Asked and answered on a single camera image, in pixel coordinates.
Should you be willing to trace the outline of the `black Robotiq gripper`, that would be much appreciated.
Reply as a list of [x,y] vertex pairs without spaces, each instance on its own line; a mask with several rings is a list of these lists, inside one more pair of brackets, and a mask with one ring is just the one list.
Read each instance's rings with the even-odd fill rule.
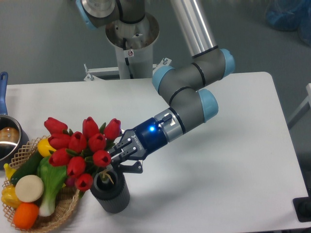
[[[170,119],[169,116],[160,120],[152,117],[132,129],[121,129],[114,146],[108,151],[112,167],[122,173],[141,174],[143,167],[140,160],[167,145],[164,123]],[[127,160],[136,162],[133,165],[121,164]]]

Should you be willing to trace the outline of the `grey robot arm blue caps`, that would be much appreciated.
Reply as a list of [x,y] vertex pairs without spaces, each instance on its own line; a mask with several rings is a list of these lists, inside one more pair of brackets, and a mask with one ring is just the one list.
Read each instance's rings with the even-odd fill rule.
[[151,78],[169,108],[126,130],[110,149],[111,166],[121,172],[141,173],[149,154],[186,134],[218,113],[218,103],[206,87],[231,74],[235,61],[220,49],[198,0],[173,0],[173,11],[193,63],[175,69],[163,61],[153,65],[153,45],[159,35],[157,20],[142,0],[78,0],[86,25],[105,27],[114,46],[121,79]]

